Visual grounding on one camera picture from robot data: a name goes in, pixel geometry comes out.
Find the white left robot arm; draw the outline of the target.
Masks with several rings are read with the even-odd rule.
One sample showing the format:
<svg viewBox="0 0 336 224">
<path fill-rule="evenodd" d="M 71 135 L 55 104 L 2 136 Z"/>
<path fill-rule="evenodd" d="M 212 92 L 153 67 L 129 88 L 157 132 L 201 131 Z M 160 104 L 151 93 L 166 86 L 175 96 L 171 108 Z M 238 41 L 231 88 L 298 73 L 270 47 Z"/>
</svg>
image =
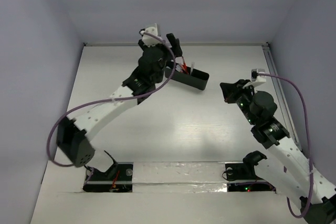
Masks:
<svg viewBox="0 0 336 224">
<path fill-rule="evenodd" d="M 58 148 L 70 160 L 70 166 L 87 167 L 104 179 L 116 174 L 117 161 L 104 150 L 91 144 L 96 135 L 125 111 L 141 104 L 159 90 L 167 63 L 175 63 L 182 56 L 180 41 L 173 33 L 166 34 L 168 43 L 154 27 L 140 31 L 138 45 L 142 56 L 131 75 L 107 99 L 89 102 L 90 109 L 77 117 L 63 115 L 54 129 L 57 130 Z"/>
</svg>

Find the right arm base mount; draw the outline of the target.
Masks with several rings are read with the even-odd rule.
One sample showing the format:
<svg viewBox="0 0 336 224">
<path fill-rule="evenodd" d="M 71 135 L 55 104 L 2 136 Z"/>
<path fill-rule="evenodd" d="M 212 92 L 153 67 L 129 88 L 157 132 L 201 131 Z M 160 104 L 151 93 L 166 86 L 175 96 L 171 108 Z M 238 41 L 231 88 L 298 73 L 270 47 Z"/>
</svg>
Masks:
<svg viewBox="0 0 336 224">
<path fill-rule="evenodd" d="M 276 188 L 272 184 L 258 177 L 255 173 L 255 166 L 263 159 L 267 159 L 266 155 L 260 151 L 254 151 L 247 154 L 241 162 L 226 163 L 222 178 L 227 182 L 227 191 L 241 193 L 276 192 Z"/>
</svg>

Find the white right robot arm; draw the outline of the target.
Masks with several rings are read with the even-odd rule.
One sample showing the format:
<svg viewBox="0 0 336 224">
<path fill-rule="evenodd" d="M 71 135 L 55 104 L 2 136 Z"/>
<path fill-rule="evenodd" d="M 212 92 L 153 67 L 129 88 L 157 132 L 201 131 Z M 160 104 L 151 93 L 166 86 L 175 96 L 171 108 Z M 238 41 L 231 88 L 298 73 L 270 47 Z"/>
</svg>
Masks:
<svg viewBox="0 0 336 224">
<path fill-rule="evenodd" d="M 224 101 L 236 104 L 252 126 L 255 140 L 267 151 L 243 158 L 241 171 L 275 186 L 300 210 L 306 223 L 335 221 L 335 184 L 329 182 L 302 153 L 287 129 L 274 117 L 277 105 L 271 94 L 255 91 L 257 82 L 240 79 L 220 83 Z"/>
</svg>

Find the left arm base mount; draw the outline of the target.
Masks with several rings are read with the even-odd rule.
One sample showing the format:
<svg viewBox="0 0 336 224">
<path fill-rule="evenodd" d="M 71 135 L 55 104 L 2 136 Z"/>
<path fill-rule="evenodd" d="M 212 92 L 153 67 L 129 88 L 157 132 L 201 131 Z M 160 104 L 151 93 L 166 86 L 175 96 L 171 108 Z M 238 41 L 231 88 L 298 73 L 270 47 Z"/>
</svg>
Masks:
<svg viewBox="0 0 336 224">
<path fill-rule="evenodd" d="M 114 164 L 106 173 L 85 166 L 86 176 L 82 189 L 87 193 L 131 193 L 133 163 Z"/>
</svg>

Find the red ballpoint pen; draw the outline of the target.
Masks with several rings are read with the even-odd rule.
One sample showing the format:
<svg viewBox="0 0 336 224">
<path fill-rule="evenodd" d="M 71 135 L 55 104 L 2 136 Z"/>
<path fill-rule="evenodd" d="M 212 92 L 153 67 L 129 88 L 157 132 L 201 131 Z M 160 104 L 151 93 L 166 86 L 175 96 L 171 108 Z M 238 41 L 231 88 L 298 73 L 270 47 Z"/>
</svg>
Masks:
<svg viewBox="0 0 336 224">
<path fill-rule="evenodd" d="M 188 74 L 188 70 L 187 70 L 187 65 L 186 65 L 186 62 L 185 62 L 185 59 L 184 57 L 182 56 L 182 68 L 183 68 L 183 71 Z"/>
</svg>

